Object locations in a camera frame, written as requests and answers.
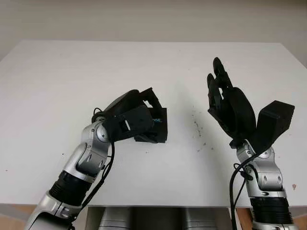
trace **table surface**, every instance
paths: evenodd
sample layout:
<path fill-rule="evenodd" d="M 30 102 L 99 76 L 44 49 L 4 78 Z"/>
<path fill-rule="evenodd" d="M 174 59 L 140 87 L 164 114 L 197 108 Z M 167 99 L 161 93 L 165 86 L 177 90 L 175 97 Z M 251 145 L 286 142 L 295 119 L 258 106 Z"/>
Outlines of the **table surface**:
<path fill-rule="evenodd" d="M 238 160 L 207 112 L 215 56 L 256 116 L 273 100 L 296 106 L 290 129 L 273 147 L 290 205 L 307 205 L 307 69 L 281 44 L 81 41 L 22 41 L 0 62 L 0 203 L 37 204 L 80 143 L 93 109 L 153 87 L 168 109 L 167 142 L 117 142 L 113 168 L 90 204 L 229 206 Z M 241 183 L 238 177 L 235 195 Z M 245 188 L 238 206 L 249 206 Z"/>

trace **dirt speck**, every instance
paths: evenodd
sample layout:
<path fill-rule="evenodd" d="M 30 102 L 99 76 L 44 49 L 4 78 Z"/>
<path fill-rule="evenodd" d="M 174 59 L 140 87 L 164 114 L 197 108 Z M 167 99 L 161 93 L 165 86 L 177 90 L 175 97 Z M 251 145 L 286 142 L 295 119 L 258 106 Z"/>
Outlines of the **dirt speck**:
<path fill-rule="evenodd" d="M 198 123 L 196 121 L 194 121 L 194 124 L 196 124 L 196 129 L 197 129 L 198 135 L 201 137 L 200 126 L 198 125 Z"/>

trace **silver robotic arm segment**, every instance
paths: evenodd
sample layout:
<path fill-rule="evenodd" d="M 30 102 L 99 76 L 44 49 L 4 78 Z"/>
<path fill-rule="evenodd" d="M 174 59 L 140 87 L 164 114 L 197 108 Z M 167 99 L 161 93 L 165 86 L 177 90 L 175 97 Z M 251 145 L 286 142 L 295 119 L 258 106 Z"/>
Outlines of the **silver robotic arm segment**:
<path fill-rule="evenodd" d="M 110 146 L 106 129 L 102 121 L 96 121 L 82 132 L 81 144 L 64 166 L 69 174 L 93 183 L 107 159 Z"/>
<path fill-rule="evenodd" d="M 237 149 L 236 154 L 242 163 L 249 157 L 255 155 L 255 152 L 246 140 L 244 144 Z M 283 176 L 275 163 L 275 152 L 272 147 L 251 161 L 245 167 L 245 170 L 247 174 L 256 178 L 256 180 L 252 181 L 247 180 L 249 197 L 286 197 L 283 189 Z"/>
<path fill-rule="evenodd" d="M 85 193 L 107 160 L 110 142 L 102 123 L 96 121 L 83 130 L 81 144 L 64 166 L 59 180 L 35 208 L 25 230 L 45 229 L 52 224 L 54 229 L 68 229 L 77 218 L 82 210 L 81 202 Z"/>
<path fill-rule="evenodd" d="M 241 163 L 255 154 L 247 140 L 237 149 Z M 293 224 L 283 177 L 274 158 L 275 152 L 270 147 L 244 167 L 248 196 L 253 206 L 253 229 L 298 230 Z"/>

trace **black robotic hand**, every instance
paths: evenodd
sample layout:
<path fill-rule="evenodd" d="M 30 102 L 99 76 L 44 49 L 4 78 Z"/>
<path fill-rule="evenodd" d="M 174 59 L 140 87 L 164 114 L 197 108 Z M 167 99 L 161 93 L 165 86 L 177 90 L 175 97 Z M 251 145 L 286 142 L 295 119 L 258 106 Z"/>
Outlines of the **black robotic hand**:
<path fill-rule="evenodd" d="M 274 101 L 260 111 L 256 125 L 251 104 L 238 87 L 233 87 L 218 57 L 213 61 L 213 69 L 216 78 L 212 74 L 207 77 L 208 112 L 233 139 L 230 142 L 232 148 L 248 140 L 256 153 L 264 152 L 289 128 L 295 107 Z"/>

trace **black cable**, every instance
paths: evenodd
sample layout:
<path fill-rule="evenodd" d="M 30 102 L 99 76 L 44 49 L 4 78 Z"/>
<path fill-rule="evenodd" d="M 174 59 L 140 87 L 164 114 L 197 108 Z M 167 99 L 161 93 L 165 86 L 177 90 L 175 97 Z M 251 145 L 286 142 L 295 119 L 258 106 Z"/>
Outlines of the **black cable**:
<path fill-rule="evenodd" d="M 238 166 L 240 166 L 240 164 L 238 164 L 238 163 L 234 163 L 234 168 L 236 169 Z M 241 185 L 241 188 L 240 188 L 240 190 L 239 190 L 239 192 L 238 192 L 238 195 L 236 196 L 236 200 L 235 200 L 235 206 L 236 206 L 236 203 L 237 203 L 237 201 L 238 201 L 238 199 L 239 199 L 239 197 L 240 197 L 240 195 L 241 195 L 241 192 L 242 192 L 242 190 L 243 190 L 243 187 L 244 187 L 244 184 L 245 184 L 245 181 L 246 181 L 246 178 L 244 177 L 244 169 L 243 170 L 241 170 L 241 171 L 239 171 L 240 173 L 241 173 L 241 176 L 244 178 L 244 180 L 243 180 L 243 183 L 242 183 L 242 185 Z"/>
<path fill-rule="evenodd" d="M 236 200 L 235 200 L 235 203 L 234 203 L 234 206 L 235 206 L 235 207 L 236 207 L 236 202 L 238 201 L 239 196 L 241 195 L 241 192 L 242 192 L 242 190 L 243 190 L 245 181 L 246 181 L 246 179 L 244 178 L 243 183 L 242 183 L 242 185 L 241 185 L 241 188 L 240 188 L 240 190 L 239 190 L 239 193 L 238 193 L 238 195 L 236 196 Z"/>
<path fill-rule="evenodd" d="M 98 190 L 100 189 L 100 187 L 103 185 L 103 183 L 105 182 L 105 179 L 107 177 L 107 175 L 109 174 L 111 168 L 112 168 L 112 164 L 114 161 L 114 155 L 115 155 L 115 146 L 114 146 L 114 142 L 111 142 L 111 148 L 112 148 L 112 156 L 111 156 L 111 160 L 110 162 L 106 165 L 105 169 L 102 172 L 102 176 L 100 181 L 98 182 L 98 184 L 95 186 L 95 188 L 91 191 L 91 193 L 88 195 L 88 197 L 84 200 L 83 204 L 82 204 L 82 209 L 88 205 L 88 203 L 91 201 L 91 199 L 93 198 L 93 196 L 98 192 Z"/>
<path fill-rule="evenodd" d="M 236 228 L 236 216 L 235 216 L 236 206 L 234 205 L 234 191 L 233 191 L 235 177 L 236 177 L 237 173 L 240 171 L 240 169 L 242 169 L 246 164 L 248 164 L 253 159 L 257 158 L 261 154 L 262 154 L 262 152 L 257 153 L 255 155 L 251 156 L 250 158 L 246 159 L 245 161 L 243 161 L 235 169 L 235 171 L 231 175 L 230 182 L 229 182 L 229 199 L 230 199 L 231 224 L 232 224 L 233 230 L 237 230 L 237 228 Z"/>
<path fill-rule="evenodd" d="M 95 108 L 95 109 L 94 109 L 94 112 L 93 112 L 93 115 L 95 115 L 96 110 L 99 110 L 100 112 L 102 112 L 102 110 L 101 110 L 101 109 L 99 109 L 99 108 Z"/>

